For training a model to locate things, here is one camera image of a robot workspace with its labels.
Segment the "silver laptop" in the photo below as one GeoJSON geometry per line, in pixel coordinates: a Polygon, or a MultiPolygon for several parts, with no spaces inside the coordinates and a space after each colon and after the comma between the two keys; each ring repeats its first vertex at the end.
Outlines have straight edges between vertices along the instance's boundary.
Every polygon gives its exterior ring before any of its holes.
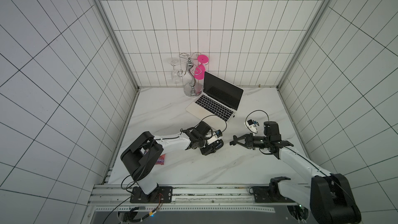
{"type": "Polygon", "coordinates": [[[244,90],[205,72],[203,93],[186,111],[213,128],[220,128],[237,112],[244,90]]]}

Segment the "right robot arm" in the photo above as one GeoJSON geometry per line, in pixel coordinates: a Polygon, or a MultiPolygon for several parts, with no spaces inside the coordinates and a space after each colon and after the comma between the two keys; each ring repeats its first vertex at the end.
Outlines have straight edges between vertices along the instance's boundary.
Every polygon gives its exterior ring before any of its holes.
{"type": "Polygon", "coordinates": [[[264,122],[263,136],[254,133],[234,136],[230,145],[253,150],[267,149],[269,154],[289,165],[307,183],[300,185],[285,176],[273,178],[268,187],[270,199],[277,201],[283,197],[293,200],[308,209],[320,224],[359,224],[362,221],[348,179],[323,169],[293,150],[293,144],[282,140],[276,122],[264,122]]]}

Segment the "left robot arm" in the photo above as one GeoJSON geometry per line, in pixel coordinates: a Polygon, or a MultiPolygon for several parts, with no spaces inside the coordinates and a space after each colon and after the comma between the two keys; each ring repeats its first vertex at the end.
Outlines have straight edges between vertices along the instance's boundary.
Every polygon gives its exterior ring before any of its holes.
{"type": "Polygon", "coordinates": [[[223,131],[214,131],[201,121],[194,127],[182,129],[168,136],[154,136],[143,132],[120,156],[132,184],[125,190],[131,194],[131,203],[170,203],[173,187],[159,185],[151,173],[158,159],[167,153],[199,149],[207,156],[223,147],[223,131]]]}

